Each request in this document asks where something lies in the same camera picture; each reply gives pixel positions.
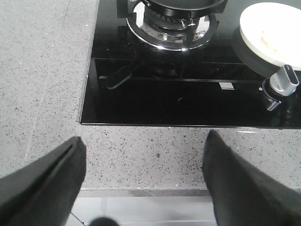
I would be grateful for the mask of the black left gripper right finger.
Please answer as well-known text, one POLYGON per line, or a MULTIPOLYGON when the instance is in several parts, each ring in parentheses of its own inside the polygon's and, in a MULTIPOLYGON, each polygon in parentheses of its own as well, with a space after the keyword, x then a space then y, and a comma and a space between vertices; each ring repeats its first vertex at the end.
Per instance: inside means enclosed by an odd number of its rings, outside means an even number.
POLYGON ((219 226, 299 226, 301 195, 244 160, 209 132, 202 172, 219 226))

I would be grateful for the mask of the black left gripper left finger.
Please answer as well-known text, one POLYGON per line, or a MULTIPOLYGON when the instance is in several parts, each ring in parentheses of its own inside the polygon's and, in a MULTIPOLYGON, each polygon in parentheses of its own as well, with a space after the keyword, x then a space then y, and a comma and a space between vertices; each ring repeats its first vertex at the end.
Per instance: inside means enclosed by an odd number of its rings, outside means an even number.
POLYGON ((2 226, 64 226, 86 175, 86 146, 71 137, 0 179, 2 226))

